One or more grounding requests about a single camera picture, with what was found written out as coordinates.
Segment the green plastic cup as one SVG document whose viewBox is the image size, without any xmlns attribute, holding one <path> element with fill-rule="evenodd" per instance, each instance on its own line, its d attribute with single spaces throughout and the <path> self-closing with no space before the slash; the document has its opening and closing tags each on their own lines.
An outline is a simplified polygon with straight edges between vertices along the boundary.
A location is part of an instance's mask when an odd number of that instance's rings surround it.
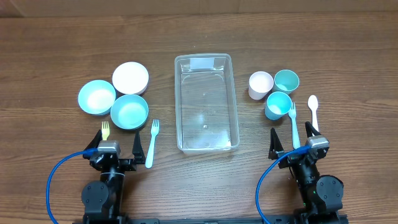
<svg viewBox="0 0 398 224">
<path fill-rule="evenodd" d="M 281 70 L 275 74 L 273 91 L 281 91 L 291 94 L 300 85 L 298 75 L 291 70 Z"/>
</svg>

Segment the blue plastic cup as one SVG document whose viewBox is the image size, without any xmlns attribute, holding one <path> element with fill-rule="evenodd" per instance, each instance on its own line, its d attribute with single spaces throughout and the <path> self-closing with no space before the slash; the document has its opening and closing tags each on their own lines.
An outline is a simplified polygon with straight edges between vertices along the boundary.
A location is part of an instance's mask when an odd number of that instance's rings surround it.
<svg viewBox="0 0 398 224">
<path fill-rule="evenodd" d="M 265 105 L 265 116 L 270 120 L 277 120 L 289 112 L 292 107 L 292 100 L 284 92 L 276 91 L 271 93 Z"/>
</svg>

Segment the pink bowl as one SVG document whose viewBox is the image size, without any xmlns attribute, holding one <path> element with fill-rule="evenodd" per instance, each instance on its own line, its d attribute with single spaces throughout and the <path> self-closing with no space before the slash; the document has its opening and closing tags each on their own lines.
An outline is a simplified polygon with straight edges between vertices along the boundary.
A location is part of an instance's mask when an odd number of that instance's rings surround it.
<svg viewBox="0 0 398 224">
<path fill-rule="evenodd" d="M 118 92 L 126 95 L 140 95 L 145 92 L 149 82 L 149 72 L 137 62 L 120 64 L 112 76 L 112 83 Z"/>
</svg>

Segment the light blue bowl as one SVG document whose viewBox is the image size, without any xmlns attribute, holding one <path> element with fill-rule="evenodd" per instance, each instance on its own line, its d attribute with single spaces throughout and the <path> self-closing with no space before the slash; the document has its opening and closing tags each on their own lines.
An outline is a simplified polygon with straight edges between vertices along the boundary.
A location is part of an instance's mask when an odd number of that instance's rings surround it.
<svg viewBox="0 0 398 224">
<path fill-rule="evenodd" d="M 106 115 L 116 100 L 116 90 L 105 80 L 93 80 L 85 84 L 78 94 L 79 107 L 88 114 Z"/>
</svg>

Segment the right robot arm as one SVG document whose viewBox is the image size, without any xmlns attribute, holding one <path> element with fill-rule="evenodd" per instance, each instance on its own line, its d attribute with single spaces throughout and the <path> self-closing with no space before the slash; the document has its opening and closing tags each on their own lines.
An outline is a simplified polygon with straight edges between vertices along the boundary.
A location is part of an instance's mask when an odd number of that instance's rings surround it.
<svg viewBox="0 0 398 224">
<path fill-rule="evenodd" d="M 274 128 L 268 158 L 279 160 L 279 168 L 288 168 L 293 175 L 303 200 L 303 208 L 292 215 L 274 218 L 274 223 L 348 223 L 346 215 L 340 216 L 343 208 L 343 182 L 333 175 L 320 175 L 316 163 L 323 159 L 330 142 L 310 122 L 305 123 L 307 141 L 302 152 L 289 154 L 284 151 Z"/>
</svg>

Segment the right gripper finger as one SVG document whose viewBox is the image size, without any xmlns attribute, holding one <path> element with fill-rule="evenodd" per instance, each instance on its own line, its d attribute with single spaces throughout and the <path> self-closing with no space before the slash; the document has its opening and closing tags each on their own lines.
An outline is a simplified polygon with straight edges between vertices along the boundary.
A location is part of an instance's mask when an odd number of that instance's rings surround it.
<svg viewBox="0 0 398 224">
<path fill-rule="evenodd" d="M 306 122 L 305 122 L 305 129 L 306 129 L 306 134 L 307 134 L 307 137 L 308 137 L 308 138 L 313 137 L 313 136 L 319 136 L 319 135 L 320 135 L 320 132 L 317 131 L 317 130 L 313 127 L 313 125 L 311 124 L 311 122 L 309 122 L 309 121 L 306 121 Z"/>
<path fill-rule="evenodd" d="M 271 141 L 268 158 L 271 160 L 278 159 L 284 153 L 284 148 L 274 128 L 271 129 Z"/>
</svg>

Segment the teal green bowl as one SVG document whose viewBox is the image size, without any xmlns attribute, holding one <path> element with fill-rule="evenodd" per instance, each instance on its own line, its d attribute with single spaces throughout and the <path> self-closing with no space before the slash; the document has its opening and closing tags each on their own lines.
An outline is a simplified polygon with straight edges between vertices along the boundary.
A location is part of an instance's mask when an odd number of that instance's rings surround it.
<svg viewBox="0 0 398 224">
<path fill-rule="evenodd" d="M 123 95 L 114 102 L 110 115 L 112 122 L 121 129 L 139 129 L 147 121 L 149 106 L 139 95 Z"/>
</svg>

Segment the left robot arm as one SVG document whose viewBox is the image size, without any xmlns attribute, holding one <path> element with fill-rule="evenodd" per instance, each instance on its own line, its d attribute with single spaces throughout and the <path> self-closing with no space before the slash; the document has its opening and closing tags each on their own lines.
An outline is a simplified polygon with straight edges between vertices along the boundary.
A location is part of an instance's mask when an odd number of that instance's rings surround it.
<svg viewBox="0 0 398 224">
<path fill-rule="evenodd" d="M 96 133 L 84 152 L 88 155 L 83 158 L 100 172 L 100 178 L 88 183 L 82 190 L 81 201 L 85 206 L 83 223 L 134 223 L 121 212 L 121 205 L 125 173 L 136 171 L 137 165 L 146 161 L 139 131 L 134 136 L 133 158 L 120 158 L 119 143 L 103 140 L 101 131 Z"/>
</svg>

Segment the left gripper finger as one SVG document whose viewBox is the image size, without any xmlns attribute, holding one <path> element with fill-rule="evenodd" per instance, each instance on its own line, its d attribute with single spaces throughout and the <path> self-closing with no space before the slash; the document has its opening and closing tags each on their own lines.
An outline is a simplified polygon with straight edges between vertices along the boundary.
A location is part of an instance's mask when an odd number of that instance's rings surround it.
<svg viewBox="0 0 398 224">
<path fill-rule="evenodd" d="M 139 131 L 136 131 L 134 136 L 132 154 L 134 155 L 134 160 L 136 164 L 144 164 L 146 162 L 146 157 L 142 148 Z"/>
<path fill-rule="evenodd" d="M 101 140 L 102 140 L 102 131 L 99 129 L 98 132 L 96 133 L 95 137 L 89 143 L 89 145 L 87 145 L 85 150 L 87 151 L 92 148 L 97 148 Z"/>
</svg>

